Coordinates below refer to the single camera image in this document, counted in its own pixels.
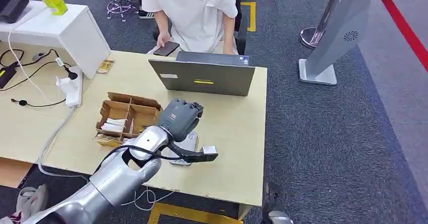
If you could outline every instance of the cardboard box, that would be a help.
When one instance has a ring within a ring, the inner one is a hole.
[[[161,105],[154,99],[135,95],[108,92],[110,100],[104,100],[99,113],[101,120],[96,123],[98,132],[94,138],[101,145],[118,147],[124,138],[135,138],[144,129],[153,126],[163,111]],[[118,120],[126,119],[122,132],[106,131],[101,129],[107,118]]]

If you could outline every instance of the yellow tape line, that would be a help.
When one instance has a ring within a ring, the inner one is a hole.
[[[157,224],[161,214],[208,224],[243,224],[242,221],[238,221],[224,215],[218,215],[159,202],[154,204],[147,224]]]
[[[242,6],[250,6],[250,27],[248,31],[255,32],[255,2],[241,2]]]
[[[214,84],[214,82],[212,82],[212,81],[199,81],[199,80],[194,80],[193,82],[198,83],[198,84]]]

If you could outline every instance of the laptop lid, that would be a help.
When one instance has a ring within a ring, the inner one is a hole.
[[[148,60],[169,90],[247,96],[254,67]]]

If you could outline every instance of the red line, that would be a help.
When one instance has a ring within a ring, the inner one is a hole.
[[[419,59],[420,63],[422,63],[423,67],[428,72],[428,51],[420,42],[419,38],[416,36],[409,24],[406,22],[397,6],[395,6],[394,2],[392,0],[382,0],[382,2],[384,3],[385,8],[388,10],[398,29],[401,31],[401,34],[403,34],[407,43],[410,45],[413,52]]]

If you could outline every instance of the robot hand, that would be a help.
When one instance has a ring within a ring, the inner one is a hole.
[[[160,158],[172,159],[161,155],[165,147],[187,162],[213,161],[218,156],[214,146],[193,152],[174,144],[174,141],[183,141],[197,126],[202,110],[198,103],[172,100],[160,115],[157,125],[146,128],[137,138],[111,151],[89,178],[88,184],[24,223],[94,223],[99,216],[111,207],[119,206],[124,198],[149,181],[161,168]],[[131,160],[140,169],[130,168],[128,163]]]

